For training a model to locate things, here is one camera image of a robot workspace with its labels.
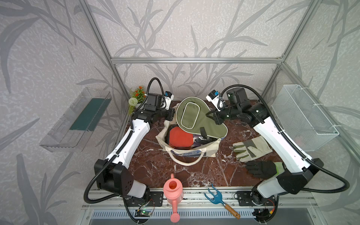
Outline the clear case red paddle set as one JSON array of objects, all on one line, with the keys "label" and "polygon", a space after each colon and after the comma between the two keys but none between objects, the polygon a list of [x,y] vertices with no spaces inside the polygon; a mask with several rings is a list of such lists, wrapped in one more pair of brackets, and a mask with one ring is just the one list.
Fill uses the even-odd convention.
[{"label": "clear case red paddle set", "polygon": [[174,149],[190,150],[216,141],[216,138],[191,134],[182,130],[178,125],[171,125],[165,136],[165,143]]}]

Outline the olive green paddle case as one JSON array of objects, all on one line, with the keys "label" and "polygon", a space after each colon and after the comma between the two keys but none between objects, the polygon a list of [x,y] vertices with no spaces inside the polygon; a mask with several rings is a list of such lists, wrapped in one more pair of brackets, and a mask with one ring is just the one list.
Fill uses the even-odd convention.
[{"label": "olive green paddle case", "polygon": [[176,123],[182,130],[191,134],[201,135],[205,133],[211,138],[225,138],[228,133],[227,126],[223,123],[217,125],[214,120],[208,118],[206,114],[210,110],[202,99],[187,97],[176,108]]}]

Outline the cream canvas tote bag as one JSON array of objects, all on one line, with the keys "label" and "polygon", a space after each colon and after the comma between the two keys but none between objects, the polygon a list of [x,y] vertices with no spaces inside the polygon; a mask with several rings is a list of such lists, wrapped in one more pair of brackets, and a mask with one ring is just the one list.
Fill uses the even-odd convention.
[{"label": "cream canvas tote bag", "polygon": [[[162,150],[164,152],[167,152],[175,163],[189,167],[197,164],[202,158],[206,158],[206,157],[214,158],[216,156],[216,153],[219,149],[219,145],[222,139],[217,139],[214,142],[210,142],[208,144],[196,147],[191,150],[178,150],[168,145],[165,142],[165,137],[167,135],[167,132],[170,130],[171,125],[175,125],[175,121],[164,121],[164,128],[156,136],[156,140],[158,144],[161,146]],[[188,158],[193,157],[197,159],[191,163],[186,163],[178,160],[176,156],[188,157]]]}]

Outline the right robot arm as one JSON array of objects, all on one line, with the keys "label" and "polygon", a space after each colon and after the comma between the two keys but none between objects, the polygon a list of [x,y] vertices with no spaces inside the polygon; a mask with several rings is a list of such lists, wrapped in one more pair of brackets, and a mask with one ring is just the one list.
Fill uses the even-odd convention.
[{"label": "right robot arm", "polygon": [[[350,183],[345,178],[325,169],[322,160],[313,159],[288,136],[276,121],[266,101],[253,88],[235,84],[222,92],[211,91],[206,99],[215,107],[206,114],[208,118],[217,125],[225,120],[236,119],[247,123],[270,144],[285,163],[284,172],[253,187],[253,196],[268,198],[284,193],[296,195],[300,191],[334,194],[350,188]],[[307,188],[306,185],[318,171],[341,181],[343,186],[327,190]]]}]

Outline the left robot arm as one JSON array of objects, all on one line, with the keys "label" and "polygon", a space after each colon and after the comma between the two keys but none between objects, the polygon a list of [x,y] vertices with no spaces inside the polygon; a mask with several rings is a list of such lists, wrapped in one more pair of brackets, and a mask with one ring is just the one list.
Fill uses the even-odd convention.
[{"label": "left robot arm", "polygon": [[[106,159],[99,159],[94,165],[95,176],[84,191],[83,199],[88,204],[95,204],[113,197],[135,198],[142,202],[150,199],[147,185],[136,181],[129,172],[132,157],[140,142],[150,131],[151,125],[161,119],[171,121],[174,109],[170,107],[174,96],[166,91],[163,95],[148,94],[140,109],[133,112],[129,129],[123,139]],[[90,199],[89,192],[93,184],[97,188],[110,192],[110,195]]]}]

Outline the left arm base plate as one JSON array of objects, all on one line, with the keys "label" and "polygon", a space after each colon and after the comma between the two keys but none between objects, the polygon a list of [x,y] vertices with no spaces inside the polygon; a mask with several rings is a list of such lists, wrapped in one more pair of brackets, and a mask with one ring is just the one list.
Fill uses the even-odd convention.
[{"label": "left arm base plate", "polygon": [[131,197],[125,200],[128,207],[140,207],[144,203],[146,206],[161,207],[164,200],[164,192],[147,190],[142,198]]}]

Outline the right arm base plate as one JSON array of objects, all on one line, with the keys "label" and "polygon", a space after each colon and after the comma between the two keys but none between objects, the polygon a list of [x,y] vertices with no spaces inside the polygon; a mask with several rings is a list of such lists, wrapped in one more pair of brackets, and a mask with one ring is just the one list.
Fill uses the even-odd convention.
[{"label": "right arm base plate", "polygon": [[275,196],[271,196],[270,198],[258,197],[253,195],[250,190],[237,191],[233,196],[238,201],[239,206],[265,207],[275,206],[277,203]]}]

